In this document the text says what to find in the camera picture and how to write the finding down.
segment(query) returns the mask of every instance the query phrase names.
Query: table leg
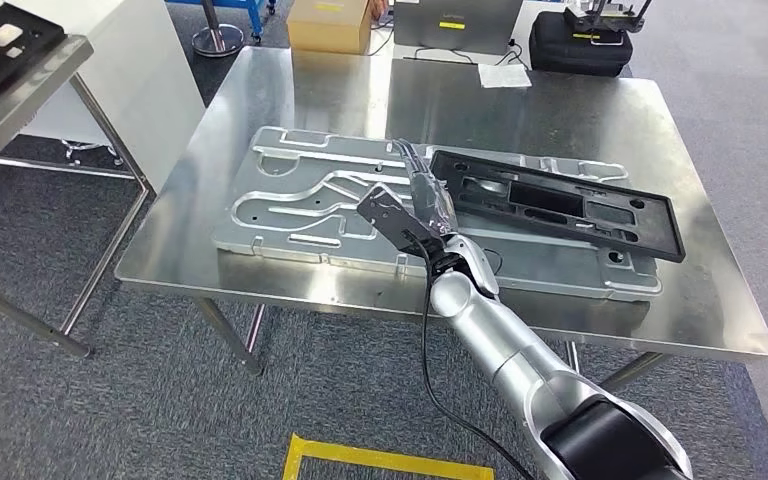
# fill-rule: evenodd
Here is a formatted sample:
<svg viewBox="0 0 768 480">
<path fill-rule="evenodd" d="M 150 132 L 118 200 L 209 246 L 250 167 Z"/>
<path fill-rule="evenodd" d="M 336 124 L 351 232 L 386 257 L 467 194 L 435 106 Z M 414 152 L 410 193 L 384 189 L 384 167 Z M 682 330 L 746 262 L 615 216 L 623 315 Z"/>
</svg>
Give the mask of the table leg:
<svg viewBox="0 0 768 480">
<path fill-rule="evenodd" d="M 31 330 L 40 337 L 52 341 L 59 346 L 63 347 L 67 352 L 79 357 L 86 357 L 92 351 L 90 347 L 76 342 L 69 338 L 67 335 L 61 333 L 56 328 L 51 328 L 48 324 L 42 320 L 31 315 L 24 310 L 20 310 L 18 307 L 9 303 L 0 297 L 0 314 L 7 318 L 14 320 L 16 323 Z"/>
<path fill-rule="evenodd" d="M 72 328 L 75 326 L 75 322 L 78 321 L 78 317 L 81 316 L 81 313 L 84 311 L 87 302 L 89 302 L 89 299 L 95 291 L 96 286 L 98 286 L 99 280 L 101 280 L 101 276 L 104 274 L 105 270 L 107 270 L 108 265 L 110 265 L 110 261 L 113 259 L 113 255 L 116 254 L 116 251 L 119 249 L 119 245 L 121 245 L 122 240 L 125 239 L 125 235 L 128 234 L 128 230 L 130 230 L 131 226 L 134 224 L 134 220 L 136 220 L 137 215 L 140 213 L 140 209 L 142 208 L 143 204 L 148 198 L 149 193 L 151 192 L 151 185 L 149 185 L 145 175 L 143 175 L 142 171 L 140 171 L 140 168 L 137 166 L 137 162 L 131 155 L 131 151 L 119 136 L 119 132 L 117 132 L 113 127 L 110 119 L 104 113 L 101 106 L 98 104 L 98 101 L 95 99 L 95 96 L 93 96 L 86 83 L 84 83 L 84 80 L 81 78 L 80 74 L 75 74 L 69 83 L 72 85 L 72 88 L 75 89 L 75 92 L 77 92 L 78 97 L 80 97 L 81 101 L 84 103 L 84 106 L 87 107 L 87 110 L 90 112 L 93 119 L 95 119 L 99 128 L 101 128 L 101 131 L 104 132 L 105 136 L 107 136 L 107 139 L 110 140 L 110 143 L 113 144 L 116 153 L 119 155 L 119 158 L 124 161 L 125 166 L 133 175 L 134 180 L 136 180 L 140 185 L 140 193 L 131 204 L 131 208 L 128 209 L 128 213 L 125 214 L 125 219 L 122 220 L 122 223 L 119 224 L 119 228 L 113 235 L 113 239 L 107 245 L 107 249 L 105 249 L 101 259 L 93 269 L 89 280 L 87 280 L 87 282 L 84 284 L 84 288 L 78 295 L 78 299 L 75 301 L 72 309 L 69 311 L 69 315 L 66 316 L 66 320 L 61 325 L 60 331 L 66 335 L 69 335 L 72 332 Z"/>
<path fill-rule="evenodd" d="M 257 335 L 257 329 L 260 327 L 260 317 L 263 316 L 263 310 L 258 310 L 260 313 L 259 316 L 257 316 L 256 313 L 252 328 L 249 331 L 249 339 L 244 344 L 240 337 L 237 336 L 237 332 L 234 331 L 234 326 L 231 325 L 231 322 L 229 322 L 228 319 L 225 318 L 225 315 L 219 311 L 219 307 L 216 306 L 216 303 L 214 303 L 213 300 L 203 297 L 194 297 L 193 301 L 195 301 L 196 305 L 201 309 L 201 313 L 207 318 L 208 323 L 216 329 L 219 336 L 225 340 L 225 343 L 231 347 L 231 350 L 234 351 L 237 358 L 243 362 L 243 365 L 245 365 L 249 373 L 253 375 L 260 375 L 263 373 L 263 366 L 257 361 L 254 355 L 251 354 L 251 351 L 248 348 L 249 344 L 254 346 L 252 332 L 254 332 L 255 336 Z"/>
<path fill-rule="evenodd" d="M 575 342 L 564 342 L 567 349 L 567 363 L 576 373 L 581 373 L 581 367 L 578 364 L 578 347 Z"/>
<path fill-rule="evenodd" d="M 609 392 L 615 392 L 670 358 L 672 356 L 665 353 L 644 353 L 614 372 L 599 386 Z"/>
</svg>

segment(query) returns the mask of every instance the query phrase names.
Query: black case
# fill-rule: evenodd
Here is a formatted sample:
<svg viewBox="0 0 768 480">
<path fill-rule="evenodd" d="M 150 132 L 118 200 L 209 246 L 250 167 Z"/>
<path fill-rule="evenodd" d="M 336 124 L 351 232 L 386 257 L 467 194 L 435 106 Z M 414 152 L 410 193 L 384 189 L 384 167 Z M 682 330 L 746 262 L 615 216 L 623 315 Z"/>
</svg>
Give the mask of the black case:
<svg viewBox="0 0 768 480">
<path fill-rule="evenodd" d="M 607 32 L 622 45 L 593 45 L 569 26 L 561 12 L 537 15 L 528 39 L 531 68 L 550 72 L 616 77 L 631 60 L 634 48 L 627 32 Z"/>
</svg>

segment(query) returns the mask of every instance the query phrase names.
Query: stainless steel table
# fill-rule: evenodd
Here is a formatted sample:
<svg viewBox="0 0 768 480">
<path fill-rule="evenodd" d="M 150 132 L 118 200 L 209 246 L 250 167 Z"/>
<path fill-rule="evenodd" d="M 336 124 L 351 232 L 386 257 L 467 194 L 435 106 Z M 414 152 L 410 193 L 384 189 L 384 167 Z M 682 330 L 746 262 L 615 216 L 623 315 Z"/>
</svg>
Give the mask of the stainless steel table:
<svg viewBox="0 0 768 480">
<path fill-rule="evenodd" d="M 420 279 L 217 251 L 212 227 L 259 127 L 617 162 L 636 188 L 675 203 L 687 258 L 658 261 L 663 294 L 651 303 L 621 303 L 504 290 L 503 301 L 551 337 L 649 352 L 611 377 L 610 388 L 665 354 L 768 356 L 767 326 L 657 85 L 529 75 L 531 88 L 484 89 L 474 65 L 247 47 L 116 275 L 133 287 L 199 298 L 235 352 L 259 371 L 249 352 L 262 308 L 244 343 L 208 297 L 417 319 L 423 293 Z M 575 345 L 568 350 L 574 360 Z"/>
<path fill-rule="evenodd" d="M 13 137 L 24 127 L 39 109 L 63 84 L 69 82 L 84 105 L 98 123 L 102 132 L 111 141 L 119 157 L 127 166 L 127 171 L 108 170 L 101 168 L 81 167 L 49 163 L 39 160 L 1 158 L 0 165 L 31 168 L 37 170 L 52 170 L 84 175 L 96 175 L 110 178 L 123 178 L 135 180 L 140 186 L 140 193 L 134 200 L 131 208 L 125 214 L 125 219 L 120 224 L 107 249 L 102 253 L 101 259 L 93 269 L 90 278 L 84 284 L 81 293 L 72 306 L 66 319 L 60 328 L 53 328 L 46 322 L 19 309 L 10 302 L 0 297 L 0 314 L 15 320 L 29 328 L 42 338 L 55 342 L 66 351 L 74 355 L 86 356 L 91 349 L 71 337 L 69 334 L 84 310 L 90 296 L 95 291 L 98 281 L 101 279 L 107 266 L 110 264 L 114 253 L 118 249 L 134 219 L 139 213 L 151 187 L 140 172 L 127 147 L 125 147 L 119 134 L 111 125 L 109 119 L 102 111 L 98 102 L 84 83 L 78 67 L 92 55 L 92 47 L 89 41 L 82 36 L 70 35 L 60 43 L 53 51 L 41 58 L 32 67 L 22 74 L 11 86 L 0 95 L 0 151 Z"/>
</svg>

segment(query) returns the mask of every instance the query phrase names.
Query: machined metal plate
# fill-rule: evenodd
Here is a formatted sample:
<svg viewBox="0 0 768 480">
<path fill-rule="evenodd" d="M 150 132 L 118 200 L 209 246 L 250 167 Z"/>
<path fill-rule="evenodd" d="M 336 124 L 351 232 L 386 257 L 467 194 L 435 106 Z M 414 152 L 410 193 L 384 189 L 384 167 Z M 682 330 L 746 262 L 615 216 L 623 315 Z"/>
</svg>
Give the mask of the machined metal plate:
<svg viewBox="0 0 768 480">
<path fill-rule="evenodd" d="M 617 164 L 417 145 L 430 161 L 445 148 L 596 182 L 628 185 Z M 407 171 L 386 140 L 263 127 L 234 179 L 213 231 L 217 248 L 244 255 L 424 276 L 422 259 L 398 252 L 355 211 L 375 183 L 410 204 Z M 658 295 L 655 261 L 587 242 L 536 235 L 458 212 L 459 231 L 503 259 L 504 287 L 622 301 Z M 488 253 L 495 266 L 498 258 Z"/>
</svg>

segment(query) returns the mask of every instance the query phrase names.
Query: laptop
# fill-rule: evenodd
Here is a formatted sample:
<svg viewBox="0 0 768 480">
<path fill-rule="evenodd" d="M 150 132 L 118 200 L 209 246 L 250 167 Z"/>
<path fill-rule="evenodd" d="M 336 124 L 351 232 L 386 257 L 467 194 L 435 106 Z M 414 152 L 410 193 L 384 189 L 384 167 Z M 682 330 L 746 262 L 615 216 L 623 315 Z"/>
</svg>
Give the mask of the laptop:
<svg viewBox="0 0 768 480">
<path fill-rule="evenodd" d="M 395 41 L 504 55 L 521 7 L 522 0 L 396 0 Z"/>
</svg>

